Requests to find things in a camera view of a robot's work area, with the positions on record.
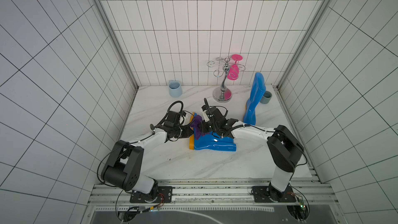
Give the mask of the purple cloth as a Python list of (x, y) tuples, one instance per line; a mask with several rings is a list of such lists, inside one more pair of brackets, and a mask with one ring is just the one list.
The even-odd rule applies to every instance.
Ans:
[(194, 131), (195, 140), (199, 140), (202, 136), (205, 136), (205, 132), (203, 130), (203, 119), (200, 115), (194, 113), (194, 116), (190, 122), (190, 127)]

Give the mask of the blue rubber boot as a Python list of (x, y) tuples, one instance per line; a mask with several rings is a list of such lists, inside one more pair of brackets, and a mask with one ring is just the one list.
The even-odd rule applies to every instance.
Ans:
[(194, 139), (192, 135), (189, 139), (189, 149), (190, 150), (216, 150), (216, 151), (236, 151), (236, 144), (232, 138), (221, 138), (213, 132), (206, 133), (199, 140)]
[(254, 81), (251, 87), (250, 97), (246, 102), (246, 111), (243, 117), (243, 122), (245, 124), (256, 124), (255, 110), (265, 92), (266, 85), (264, 81), (264, 76), (261, 73), (257, 72), (255, 74)]

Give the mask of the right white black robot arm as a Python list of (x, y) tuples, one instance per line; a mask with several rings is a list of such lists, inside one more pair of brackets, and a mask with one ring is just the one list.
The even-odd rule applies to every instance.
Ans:
[(215, 136), (217, 144), (222, 139), (244, 139), (247, 141), (266, 144), (275, 171), (268, 190), (271, 193), (284, 194), (297, 167), (307, 164), (307, 160), (300, 164), (301, 158), (305, 158), (304, 148), (290, 130), (284, 125), (276, 128), (261, 128), (245, 123), (237, 119), (227, 119), (218, 106), (202, 106), (204, 119), (194, 127), (196, 135), (211, 134)]

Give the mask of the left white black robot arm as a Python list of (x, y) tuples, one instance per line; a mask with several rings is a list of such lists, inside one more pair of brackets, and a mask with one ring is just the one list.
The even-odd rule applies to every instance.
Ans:
[(124, 191), (153, 194), (156, 191), (156, 180), (141, 173), (144, 155), (168, 141), (192, 136), (191, 123), (185, 123), (186, 114), (184, 110), (167, 111), (157, 125), (150, 125), (149, 133), (131, 141), (118, 141), (105, 156), (105, 165), (98, 173), (101, 183), (116, 186)]

